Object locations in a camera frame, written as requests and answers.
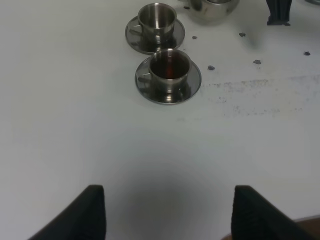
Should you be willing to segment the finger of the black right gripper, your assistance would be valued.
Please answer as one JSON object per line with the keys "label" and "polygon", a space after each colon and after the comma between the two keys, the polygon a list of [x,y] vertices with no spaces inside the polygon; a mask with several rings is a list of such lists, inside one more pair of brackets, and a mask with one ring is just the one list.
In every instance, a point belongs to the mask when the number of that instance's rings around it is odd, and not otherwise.
{"label": "finger of the black right gripper", "polygon": [[266,0],[270,15],[268,26],[286,25],[290,21],[292,0]]}

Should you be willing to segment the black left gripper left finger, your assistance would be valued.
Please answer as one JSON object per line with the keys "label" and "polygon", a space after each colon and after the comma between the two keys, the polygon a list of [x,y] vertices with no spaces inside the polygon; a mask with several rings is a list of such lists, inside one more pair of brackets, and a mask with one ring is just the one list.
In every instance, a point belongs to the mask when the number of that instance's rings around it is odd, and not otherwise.
{"label": "black left gripper left finger", "polygon": [[89,185],[31,240],[104,240],[107,233],[102,185]]}

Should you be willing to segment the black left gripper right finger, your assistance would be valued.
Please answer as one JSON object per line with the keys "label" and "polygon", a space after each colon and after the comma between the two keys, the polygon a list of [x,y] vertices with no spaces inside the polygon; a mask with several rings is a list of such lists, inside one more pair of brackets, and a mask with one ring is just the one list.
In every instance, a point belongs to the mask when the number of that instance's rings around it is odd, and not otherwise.
{"label": "black left gripper right finger", "polygon": [[237,185],[231,216],[234,240],[314,240],[249,185]]}

